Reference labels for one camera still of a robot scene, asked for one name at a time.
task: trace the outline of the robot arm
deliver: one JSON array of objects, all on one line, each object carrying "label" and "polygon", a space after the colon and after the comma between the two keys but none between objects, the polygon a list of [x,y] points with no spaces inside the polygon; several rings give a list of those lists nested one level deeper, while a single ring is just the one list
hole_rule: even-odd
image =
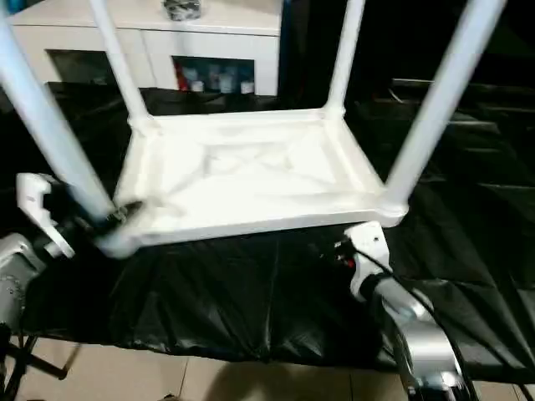
[{"label": "robot arm", "polygon": [[369,305],[380,325],[409,399],[476,399],[466,386],[449,338],[430,312],[431,302],[423,294],[405,289],[390,274],[389,251],[380,224],[372,221],[354,226],[345,235],[346,239],[335,245],[336,259],[354,266],[351,292]]}]

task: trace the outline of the table top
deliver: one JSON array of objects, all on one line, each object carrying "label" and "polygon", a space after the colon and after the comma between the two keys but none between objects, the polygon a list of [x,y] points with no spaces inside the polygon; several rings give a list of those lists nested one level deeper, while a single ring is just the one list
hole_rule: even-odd
[{"label": "table top", "polygon": [[[171,21],[160,0],[109,0],[117,28],[279,36],[282,0],[201,0],[202,16]],[[89,1],[45,0],[10,17],[13,25],[95,27]]]}]

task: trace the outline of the black cable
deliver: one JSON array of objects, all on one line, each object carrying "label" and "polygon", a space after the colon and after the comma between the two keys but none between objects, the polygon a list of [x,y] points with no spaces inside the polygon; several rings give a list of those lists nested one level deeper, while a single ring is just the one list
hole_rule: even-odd
[{"label": "black cable", "polygon": [[527,401],[533,401],[533,396],[529,393],[526,384],[517,384],[517,386],[520,388],[520,391],[522,391],[522,394]]},{"label": "black cable", "polygon": [[[446,328],[441,322],[441,317],[437,316],[435,311],[427,304],[427,301],[422,299],[422,297],[417,292],[415,292],[411,288],[407,288],[406,286],[404,286],[401,279],[392,270],[390,270],[386,265],[384,265],[383,263],[381,263],[374,257],[368,255],[366,252],[361,251],[360,249],[355,248],[354,251],[358,253],[359,255],[365,257],[372,263],[374,263],[378,268],[380,268],[383,271],[384,274],[393,278],[398,284],[400,284],[412,297],[414,297],[424,307],[424,309],[433,317],[433,319],[435,319],[436,324],[442,329],[442,331],[444,331],[444,334],[447,336],[448,340],[450,341],[451,348],[453,349],[453,352],[459,364],[461,365],[461,374],[466,383],[466,386],[468,387],[468,390],[470,391],[471,395],[475,397],[474,399],[478,399],[477,394],[476,394],[476,389],[474,388],[474,385],[472,381],[470,380],[470,377],[468,376],[468,373],[466,371],[466,361],[462,357],[461,350],[457,347],[456,343],[451,340],[451,336],[448,335]],[[471,334],[470,332],[468,332],[468,335],[470,335],[470,337],[478,341],[489,353],[494,355],[494,357],[497,358],[501,364],[512,369],[512,366],[507,362],[507,360],[504,357],[502,357],[499,353],[494,351],[489,344],[485,344],[485,342],[479,341],[479,339],[477,338],[475,334]],[[522,391],[522,394],[524,395],[527,401],[534,401],[533,396],[529,393],[529,390],[527,389],[525,384],[516,383],[516,385],[520,388],[520,390]]]}]

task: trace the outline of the black plastic sheet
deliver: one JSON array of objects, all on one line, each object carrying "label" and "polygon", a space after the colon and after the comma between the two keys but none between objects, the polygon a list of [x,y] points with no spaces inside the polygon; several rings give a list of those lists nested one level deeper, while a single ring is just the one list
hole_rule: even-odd
[{"label": "black plastic sheet", "polygon": [[[106,90],[71,86],[55,94],[111,192],[130,130],[119,94]],[[155,114],[277,107],[162,90],[144,96]],[[408,216],[385,230],[390,260],[433,301],[473,378],[533,383],[533,119],[480,114],[457,114],[448,127]],[[349,115],[385,176],[414,110],[365,104]],[[0,121],[16,139],[9,151],[20,154],[14,165],[2,162],[3,230],[29,232],[16,211],[14,174],[47,167],[16,116]],[[320,259],[344,228],[154,246],[124,261],[82,251],[33,283],[23,329],[175,355],[391,369],[378,328],[349,294],[351,272]]]}]

